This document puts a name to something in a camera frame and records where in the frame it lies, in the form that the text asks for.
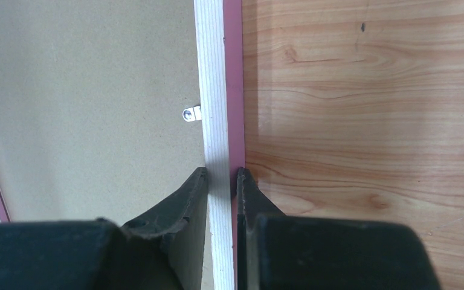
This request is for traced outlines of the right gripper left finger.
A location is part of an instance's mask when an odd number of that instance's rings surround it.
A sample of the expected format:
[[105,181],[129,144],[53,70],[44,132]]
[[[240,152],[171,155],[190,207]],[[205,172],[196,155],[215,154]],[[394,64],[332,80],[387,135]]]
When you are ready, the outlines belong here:
[[0,289],[200,289],[207,169],[119,226],[107,219],[0,224]]

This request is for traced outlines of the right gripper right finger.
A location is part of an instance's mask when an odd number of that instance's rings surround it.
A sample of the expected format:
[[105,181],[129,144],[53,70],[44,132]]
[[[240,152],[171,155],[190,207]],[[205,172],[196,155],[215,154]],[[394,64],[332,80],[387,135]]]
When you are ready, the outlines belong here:
[[440,289],[416,233],[388,222],[284,214],[237,173],[239,289]]

